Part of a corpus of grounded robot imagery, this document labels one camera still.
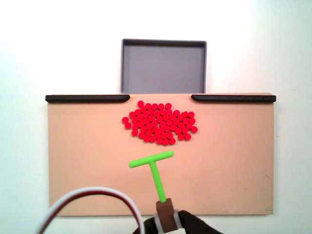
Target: green handle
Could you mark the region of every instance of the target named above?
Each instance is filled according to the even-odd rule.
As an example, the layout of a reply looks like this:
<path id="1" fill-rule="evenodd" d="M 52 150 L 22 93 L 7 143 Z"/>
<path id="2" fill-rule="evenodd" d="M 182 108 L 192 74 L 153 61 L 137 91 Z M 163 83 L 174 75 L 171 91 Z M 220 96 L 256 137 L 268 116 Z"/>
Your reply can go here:
<path id="1" fill-rule="evenodd" d="M 166 152 L 163 152 L 163 153 L 160 153 L 157 155 L 152 155 L 149 157 L 140 158 L 138 160 L 135 160 L 135 161 L 132 161 L 129 163 L 130 168 L 142 166 L 145 164 L 150 164 L 153 179 L 155 182 L 155 186 L 156 186 L 156 190 L 157 190 L 160 202 L 166 202 L 167 198 L 165 195 L 164 188 L 162 187 L 162 183 L 161 183 L 160 175 L 159 175 L 158 168 L 156 165 L 156 161 L 172 157 L 173 155 L 174 155 L 173 151 L 166 151 Z"/>

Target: tan board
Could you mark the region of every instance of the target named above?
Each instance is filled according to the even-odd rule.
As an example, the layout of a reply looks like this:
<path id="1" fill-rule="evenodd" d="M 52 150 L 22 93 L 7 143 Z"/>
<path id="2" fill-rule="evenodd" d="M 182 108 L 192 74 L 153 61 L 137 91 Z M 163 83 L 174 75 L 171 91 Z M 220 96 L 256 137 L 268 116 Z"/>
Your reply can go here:
<path id="1" fill-rule="evenodd" d="M 170 102 L 193 111 L 198 132 L 173 146 L 144 143 L 121 122 L 137 102 Z M 195 215 L 273 213 L 273 103 L 200 103 L 191 95 L 131 95 L 124 103 L 49 103 L 50 205 L 71 190 L 104 186 L 131 197 L 143 215 L 156 212 L 148 165 L 132 160 L 174 151 L 157 163 L 174 207 Z M 117 199 L 90 196 L 60 215 L 130 215 Z"/>

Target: red token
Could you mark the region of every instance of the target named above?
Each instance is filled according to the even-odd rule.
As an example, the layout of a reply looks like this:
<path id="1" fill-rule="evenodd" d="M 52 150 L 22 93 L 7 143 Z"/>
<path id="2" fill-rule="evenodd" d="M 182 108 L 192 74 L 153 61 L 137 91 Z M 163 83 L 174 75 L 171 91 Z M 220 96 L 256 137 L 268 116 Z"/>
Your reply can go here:
<path id="1" fill-rule="evenodd" d="M 137 105 L 138 105 L 139 107 L 142 107 L 142 106 L 144 106 L 144 102 L 143 102 L 143 101 L 138 101 L 138 102 L 137 102 Z"/>
<path id="2" fill-rule="evenodd" d="M 141 132 L 144 133 L 146 132 L 147 128 L 145 126 L 141 127 Z"/>
<path id="3" fill-rule="evenodd" d="M 158 138 L 158 139 L 157 139 L 157 144 L 158 144 L 158 145 L 161 145 L 162 143 L 163 143 L 163 139 Z"/>
<path id="4" fill-rule="evenodd" d="M 149 142 L 149 141 L 150 141 L 150 137 L 149 137 L 149 136 L 145 136 L 145 137 L 144 137 L 144 141 L 145 141 L 145 142 Z"/>
<path id="5" fill-rule="evenodd" d="M 185 134 L 185 139 L 186 140 L 190 140 L 192 137 L 191 137 L 191 135 L 190 134 Z"/>
<path id="6" fill-rule="evenodd" d="M 136 114 L 133 111 L 129 113 L 130 118 L 134 118 L 135 116 L 136 116 Z"/>
<path id="7" fill-rule="evenodd" d="M 151 123 L 148 123 L 148 124 L 146 124 L 146 128 L 150 130 L 150 129 L 152 129 L 152 128 L 153 128 L 153 126 L 152 126 L 152 124 L 151 124 Z"/>
<path id="8" fill-rule="evenodd" d="M 186 125 L 186 128 L 187 128 L 187 129 L 191 129 L 191 128 L 192 128 L 192 125 L 191 125 L 190 123 L 188 123 L 188 124 Z"/>
<path id="9" fill-rule="evenodd" d="M 178 126 L 179 126 L 179 128 L 180 128 L 180 129 L 185 128 L 184 123 L 179 123 L 179 125 L 178 125 Z"/>
<path id="10" fill-rule="evenodd" d="M 154 120 L 154 121 L 152 122 L 152 126 L 153 126 L 153 127 L 157 127 L 157 126 L 158 126 L 158 122 Z"/>
<path id="11" fill-rule="evenodd" d="M 127 122 L 129 122 L 129 118 L 128 117 L 124 117 L 124 118 L 122 118 L 122 120 L 121 120 L 123 123 L 127 123 Z"/>
<path id="12" fill-rule="evenodd" d="M 157 117 L 157 122 L 158 122 L 158 123 L 162 122 L 162 117 L 161 117 L 161 116 L 158 116 L 158 117 Z"/>
<path id="13" fill-rule="evenodd" d="M 182 133 L 182 129 L 177 128 L 177 129 L 175 130 L 175 133 L 179 135 L 180 133 Z"/>
<path id="14" fill-rule="evenodd" d="M 173 138 L 174 137 L 174 135 L 172 134 L 172 132 L 168 132 L 167 133 L 167 138 L 168 139 L 171 139 L 171 138 Z"/>
<path id="15" fill-rule="evenodd" d="M 144 123 L 144 124 L 149 124 L 149 122 L 150 122 L 150 120 L 149 120 L 148 118 L 145 118 L 145 119 L 143 120 L 143 123 Z"/>
<path id="16" fill-rule="evenodd" d="M 150 120 L 150 122 L 155 120 L 155 116 L 149 116 L 148 119 Z"/>
<path id="17" fill-rule="evenodd" d="M 178 138 L 179 140 L 184 140 L 184 134 L 179 134 Z"/>
<path id="18" fill-rule="evenodd" d="M 172 120 L 167 120 L 166 124 L 167 124 L 168 126 L 171 126 L 171 125 L 173 124 L 173 122 L 172 122 Z"/>
<path id="19" fill-rule="evenodd" d="M 179 110 L 175 110 L 175 111 L 174 111 L 174 115 L 175 115 L 175 116 L 178 116 L 179 114 L 180 114 L 180 111 L 179 111 Z"/>
<path id="20" fill-rule="evenodd" d="M 138 131 L 136 129 L 132 130 L 131 134 L 135 137 L 138 135 Z"/>
<path id="21" fill-rule="evenodd" d="M 135 110 L 135 115 L 138 116 L 139 114 L 141 114 L 141 110 L 140 109 L 136 109 Z"/>
<path id="22" fill-rule="evenodd" d="M 164 121 L 169 120 L 169 116 L 168 116 L 168 115 L 164 115 L 163 120 L 164 120 Z"/>
<path id="23" fill-rule="evenodd" d="M 171 104 L 170 104 L 170 103 L 167 103 L 165 107 L 166 107 L 167 110 L 168 110 L 168 109 L 171 109 Z"/>
<path id="24" fill-rule="evenodd" d="M 172 115 L 172 110 L 171 110 L 171 109 L 167 110 L 167 111 L 166 111 L 166 114 L 167 114 L 167 115 Z"/>
<path id="25" fill-rule="evenodd" d="M 194 116 L 195 116 L 193 111 L 190 111 L 188 115 L 189 115 L 190 118 L 194 118 Z"/>
<path id="26" fill-rule="evenodd" d="M 164 141 L 162 142 L 164 145 L 169 145 L 169 140 L 168 139 L 164 139 Z"/>
<path id="27" fill-rule="evenodd" d="M 161 116 L 164 116 L 166 114 L 166 111 L 164 109 L 162 109 L 162 110 L 160 110 L 159 113 L 160 113 Z"/>
<path id="28" fill-rule="evenodd" d="M 164 108 L 165 108 L 165 105 L 164 105 L 164 104 L 161 103 L 161 104 L 158 105 L 158 109 L 162 110 L 162 109 L 164 109 Z"/>
<path id="29" fill-rule="evenodd" d="M 197 127 L 195 127 L 195 126 L 193 126 L 193 127 L 191 128 L 191 131 L 192 131 L 192 133 L 197 133 L 198 128 L 197 128 Z"/>
<path id="30" fill-rule="evenodd" d="M 146 131 L 146 135 L 147 135 L 148 137 L 150 137 L 152 134 L 153 134 L 152 130 L 147 130 L 147 131 Z"/>
<path id="31" fill-rule="evenodd" d="M 187 128 L 183 128 L 183 129 L 182 129 L 182 133 L 183 133 L 183 134 L 187 134 L 188 131 L 189 131 L 189 130 L 188 130 Z"/>
<path id="32" fill-rule="evenodd" d="M 164 127 L 164 130 L 165 130 L 165 132 L 169 132 L 170 131 L 170 127 L 166 126 L 166 127 Z"/>
<path id="33" fill-rule="evenodd" d="M 151 109 L 152 105 L 150 103 L 146 103 L 145 107 L 146 107 L 147 110 L 149 110 L 149 109 Z"/>
<path id="34" fill-rule="evenodd" d="M 130 129 L 130 128 L 131 128 L 131 123 L 129 123 L 129 122 L 128 122 L 128 123 L 125 123 L 125 128 L 126 128 L 126 129 Z"/>
<path id="35" fill-rule="evenodd" d="M 170 130 L 171 130 L 171 131 L 175 131 L 175 130 L 176 130 L 176 126 L 175 126 L 174 124 L 171 125 L 171 126 L 170 126 Z"/>
<path id="36" fill-rule="evenodd" d="M 161 137 L 161 134 L 160 133 L 155 133 L 155 137 L 158 139 Z"/>
<path id="37" fill-rule="evenodd" d="M 162 133 L 161 134 L 161 138 L 166 139 L 167 138 L 167 134 L 166 133 Z"/>
<path id="38" fill-rule="evenodd" d="M 195 119 L 194 118 L 190 118 L 190 124 L 195 124 Z"/>
<path id="39" fill-rule="evenodd" d="M 184 123 L 184 124 L 187 124 L 187 123 L 189 123 L 189 121 L 190 121 L 190 120 L 189 120 L 188 118 L 185 118 L 185 119 L 183 120 L 183 123 Z"/>
<path id="40" fill-rule="evenodd" d="M 176 139 L 174 139 L 174 138 L 171 138 L 171 139 L 169 140 L 169 143 L 170 143 L 171 145 L 174 145 L 175 142 L 176 142 Z"/>
<path id="41" fill-rule="evenodd" d="M 154 104 L 152 105 L 152 108 L 153 108 L 154 110 L 157 110 L 157 109 L 158 109 L 158 105 L 157 105 L 156 103 L 154 103 Z"/>
<path id="42" fill-rule="evenodd" d="M 133 125 L 132 125 L 132 129 L 138 129 L 138 124 L 137 123 L 134 123 Z"/>
<path id="43" fill-rule="evenodd" d="M 156 137 L 155 136 L 150 136 L 150 141 L 153 143 L 156 141 Z"/>
<path id="44" fill-rule="evenodd" d="M 141 139 L 143 139 L 143 138 L 145 137 L 145 134 L 144 134 L 143 132 L 140 132 L 140 133 L 138 134 L 138 137 L 141 138 Z"/>

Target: red disc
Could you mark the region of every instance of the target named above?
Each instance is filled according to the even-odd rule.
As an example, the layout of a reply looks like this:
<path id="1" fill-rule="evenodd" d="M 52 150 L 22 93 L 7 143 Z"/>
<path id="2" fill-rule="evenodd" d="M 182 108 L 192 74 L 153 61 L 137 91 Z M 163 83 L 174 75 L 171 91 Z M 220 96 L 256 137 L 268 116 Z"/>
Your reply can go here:
<path id="1" fill-rule="evenodd" d="M 153 126 L 153 127 L 157 127 L 157 126 L 158 126 L 158 122 L 154 120 L 154 121 L 152 122 L 152 126 Z"/>
<path id="2" fill-rule="evenodd" d="M 167 110 L 168 110 L 168 109 L 171 109 L 171 104 L 170 104 L 170 103 L 167 103 L 165 107 L 166 107 Z"/>
<path id="3" fill-rule="evenodd" d="M 156 137 L 155 136 L 150 136 L 150 142 L 155 142 L 156 141 Z"/>
<path id="4" fill-rule="evenodd" d="M 124 118 L 122 118 L 122 120 L 121 120 L 123 123 L 127 123 L 127 122 L 129 122 L 129 118 L 128 117 L 124 117 Z"/>
<path id="5" fill-rule="evenodd" d="M 173 138 L 173 137 L 174 137 L 174 135 L 172 134 L 172 132 L 168 132 L 168 133 L 167 133 L 167 138 L 168 138 L 168 139 Z"/>
<path id="6" fill-rule="evenodd" d="M 155 133 L 155 137 L 158 139 L 161 137 L 161 134 L 160 133 Z"/>
<path id="7" fill-rule="evenodd" d="M 162 110 L 162 109 L 164 109 L 164 108 L 165 108 L 165 105 L 164 105 L 164 104 L 161 103 L 161 104 L 158 105 L 158 109 Z"/>
<path id="8" fill-rule="evenodd" d="M 154 128 L 152 128 L 152 131 L 153 131 L 153 133 L 158 133 L 158 128 L 154 127 Z"/>
<path id="9" fill-rule="evenodd" d="M 157 139 L 157 144 L 158 144 L 158 145 L 161 145 L 162 143 L 163 143 L 163 139 L 158 138 L 158 139 Z"/>
<path id="10" fill-rule="evenodd" d="M 137 123 L 134 123 L 133 125 L 132 125 L 132 129 L 138 129 L 138 124 Z"/>
<path id="11" fill-rule="evenodd" d="M 171 110 L 171 109 L 167 110 L 167 111 L 166 111 L 166 114 L 167 114 L 167 115 L 172 115 L 172 110 Z"/>
<path id="12" fill-rule="evenodd" d="M 146 107 L 147 110 L 149 110 L 149 109 L 151 109 L 152 105 L 150 103 L 146 103 L 145 107 Z"/>
<path id="13" fill-rule="evenodd" d="M 175 133 L 179 135 L 180 133 L 182 133 L 182 129 L 177 128 L 177 129 L 175 130 Z"/>
<path id="14" fill-rule="evenodd" d="M 184 123 L 184 124 L 187 124 L 187 123 L 189 123 L 189 121 L 190 121 L 190 120 L 189 120 L 188 118 L 185 118 L 185 119 L 183 120 L 183 123 Z"/>
<path id="15" fill-rule="evenodd" d="M 129 122 L 128 122 L 128 123 L 125 123 L 125 128 L 126 128 L 126 129 L 130 129 L 130 128 L 131 128 L 131 123 L 129 123 Z"/>
<path id="16" fill-rule="evenodd" d="M 182 128 L 182 133 L 183 133 L 183 134 L 187 134 L 188 131 L 189 131 L 189 130 L 188 130 L 187 128 Z"/>
<path id="17" fill-rule="evenodd" d="M 133 129 L 131 134 L 135 137 L 138 135 L 138 131 L 136 129 Z"/>
<path id="18" fill-rule="evenodd" d="M 188 114 L 188 116 L 189 116 L 190 118 L 194 118 L 195 114 L 194 114 L 193 111 L 190 111 L 189 114 Z"/>
<path id="19" fill-rule="evenodd" d="M 191 128 L 191 131 L 192 131 L 192 133 L 197 133 L 198 128 L 197 128 L 197 127 L 195 127 L 195 126 L 193 126 L 193 127 Z"/>
<path id="20" fill-rule="evenodd" d="M 195 119 L 194 118 L 190 118 L 190 124 L 195 124 Z"/>
<path id="21" fill-rule="evenodd" d="M 141 114 L 141 110 L 140 109 L 136 109 L 135 110 L 135 115 L 138 116 L 139 114 Z"/>
<path id="22" fill-rule="evenodd" d="M 178 138 L 179 140 L 184 140 L 184 134 L 179 134 Z"/>
<path id="23" fill-rule="evenodd" d="M 146 131 L 146 135 L 147 135 L 148 137 L 150 137 L 152 134 L 153 134 L 152 130 L 147 130 L 147 131 Z"/>
<path id="24" fill-rule="evenodd" d="M 166 139 L 167 138 L 167 134 L 166 133 L 162 133 L 161 134 L 161 138 Z"/>
<path id="25" fill-rule="evenodd" d="M 154 103 L 154 104 L 152 105 L 152 108 L 153 108 L 154 110 L 157 110 L 157 109 L 158 109 L 158 105 L 157 105 L 156 103 Z"/>
<path id="26" fill-rule="evenodd" d="M 169 140 L 169 143 L 170 143 L 171 145 L 174 145 L 175 142 L 176 142 L 176 139 L 174 139 L 174 138 L 171 138 L 171 139 Z"/>
<path id="27" fill-rule="evenodd" d="M 130 118 L 134 118 L 135 116 L 136 116 L 136 114 L 133 111 L 129 113 Z"/>
<path id="28" fill-rule="evenodd" d="M 160 115 L 160 112 L 159 111 L 154 111 L 154 116 L 155 117 L 158 117 Z"/>
<path id="29" fill-rule="evenodd" d="M 172 122 L 172 120 L 167 120 L 166 124 L 167 124 L 168 126 L 171 126 L 171 125 L 173 124 L 173 122 Z"/>
<path id="30" fill-rule="evenodd" d="M 149 116 L 148 119 L 150 120 L 150 122 L 155 120 L 155 116 Z"/>
<path id="31" fill-rule="evenodd" d="M 178 116 L 179 114 L 180 114 L 180 111 L 179 111 L 179 110 L 175 110 L 175 111 L 174 111 L 174 115 L 175 115 L 175 116 Z"/>
<path id="32" fill-rule="evenodd" d="M 149 136 L 145 136 L 145 137 L 144 137 L 144 141 L 145 141 L 145 142 L 149 142 L 149 141 L 150 141 L 150 137 L 149 137 Z"/>
<path id="33" fill-rule="evenodd" d="M 171 131 L 175 131 L 175 130 L 176 130 L 176 126 L 175 126 L 174 124 L 171 125 L 171 126 L 170 126 L 170 130 L 171 130 Z"/>
<path id="34" fill-rule="evenodd" d="M 145 126 L 141 127 L 141 132 L 144 133 L 147 131 L 147 128 Z"/>
<path id="35" fill-rule="evenodd" d="M 137 105 L 138 105 L 139 107 L 142 107 L 142 106 L 144 106 L 144 102 L 143 102 L 143 101 L 138 101 L 138 102 L 137 102 Z"/>
<path id="36" fill-rule="evenodd" d="M 159 113 L 160 113 L 161 116 L 164 116 L 166 114 L 166 111 L 164 109 L 162 109 L 162 110 L 160 110 Z"/>
<path id="37" fill-rule="evenodd" d="M 164 120 L 164 121 L 169 120 L 169 116 L 168 116 L 168 115 L 164 115 L 163 120 Z"/>
<path id="38" fill-rule="evenodd" d="M 158 123 L 162 122 L 162 117 L 161 117 L 161 116 L 158 116 L 158 117 L 157 117 L 157 122 L 158 122 Z"/>
<path id="39" fill-rule="evenodd" d="M 164 127 L 164 130 L 165 130 L 165 132 L 169 132 L 170 131 L 170 127 L 166 126 L 166 127 Z"/>
<path id="40" fill-rule="evenodd" d="M 141 138 L 141 139 L 143 139 L 143 138 L 145 137 L 145 134 L 144 134 L 143 132 L 140 132 L 140 133 L 138 134 L 138 137 Z"/>
<path id="41" fill-rule="evenodd" d="M 191 137 L 191 135 L 190 134 L 185 134 L 185 139 L 186 140 L 190 140 L 192 137 Z"/>
<path id="42" fill-rule="evenodd" d="M 169 140 L 168 139 L 164 139 L 164 141 L 162 143 L 163 143 L 163 145 L 169 145 Z"/>

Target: gray tray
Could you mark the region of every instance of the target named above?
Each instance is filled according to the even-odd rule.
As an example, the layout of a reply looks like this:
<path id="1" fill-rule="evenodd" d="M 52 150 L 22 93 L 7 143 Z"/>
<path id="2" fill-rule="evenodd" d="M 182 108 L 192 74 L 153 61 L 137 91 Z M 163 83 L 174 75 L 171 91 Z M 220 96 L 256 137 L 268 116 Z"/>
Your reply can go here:
<path id="1" fill-rule="evenodd" d="M 205 41 L 122 40 L 121 92 L 204 93 Z"/>

